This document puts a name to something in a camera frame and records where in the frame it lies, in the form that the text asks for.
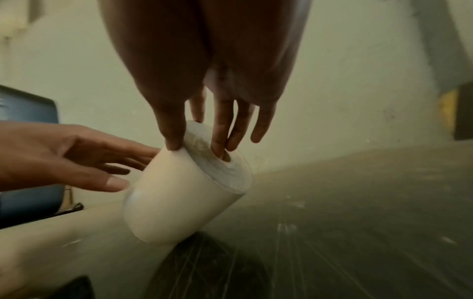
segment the fingernail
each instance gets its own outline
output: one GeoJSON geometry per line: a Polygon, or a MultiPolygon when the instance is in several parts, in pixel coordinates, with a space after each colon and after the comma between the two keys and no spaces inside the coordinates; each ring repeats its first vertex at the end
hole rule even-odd
{"type": "Polygon", "coordinates": [[[122,178],[111,176],[107,181],[107,189],[111,192],[117,192],[127,189],[130,186],[129,181],[122,178]]]}

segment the hand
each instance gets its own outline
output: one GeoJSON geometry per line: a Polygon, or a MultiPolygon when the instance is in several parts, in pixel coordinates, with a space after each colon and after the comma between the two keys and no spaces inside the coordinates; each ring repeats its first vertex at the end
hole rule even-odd
{"type": "Polygon", "coordinates": [[[311,0],[100,0],[116,50],[150,103],[169,150],[181,147],[184,105],[204,119],[215,98],[212,150],[235,150],[268,131],[292,72],[311,0]],[[238,104],[234,120],[233,105],[238,104]]]}
{"type": "Polygon", "coordinates": [[[114,174],[144,170],[159,149],[77,125],[0,122],[0,191],[65,184],[105,192],[128,188],[114,174]]]}

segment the toilet paper roll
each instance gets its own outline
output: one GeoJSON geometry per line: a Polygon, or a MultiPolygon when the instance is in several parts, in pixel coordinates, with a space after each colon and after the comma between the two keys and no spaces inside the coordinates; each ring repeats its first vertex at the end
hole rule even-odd
{"type": "Polygon", "coordinates": [[[230,161],[210,149],[211,129],[187,122],[184,146],[163,148],[125,198],[123,215],[145,242],[172,244],[189,237],[248,192],[253,174],[244,157],[230,161]]]}

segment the white wall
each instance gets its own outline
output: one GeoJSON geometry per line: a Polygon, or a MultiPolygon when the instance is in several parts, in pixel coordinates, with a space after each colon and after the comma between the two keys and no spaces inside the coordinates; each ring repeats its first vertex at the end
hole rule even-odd
{"type": "MultiPolygon", "coordinates": [[[[93,0],[52,7],[11,46],[0,83],[57,101],[63,123],[162,146],[152,113],[113,51],[93,0]]],[[[473,57],[473,2],[452,0],[473,57]]],[[[207,122],[213,119],[211,95],[207,122]]],[[[255,172],[355,151],[450,140],[407,0],[315,0],[274,124],[241,151],[255,172]]],[[[122,194],[75,191],[82,202],[122,194]]]]}

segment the blue object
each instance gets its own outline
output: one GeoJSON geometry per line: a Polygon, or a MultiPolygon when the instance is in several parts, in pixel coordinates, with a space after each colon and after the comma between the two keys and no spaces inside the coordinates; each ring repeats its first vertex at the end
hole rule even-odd
{"type": "MultiPolygon", "coordinates": [[[[5,120],[59,123],[52,100],[0,85],[0,121],[5,120]]],[[[55,214],[64,191],[64,185],[52,185],[0,193],[0,228],[55,214]]]]}

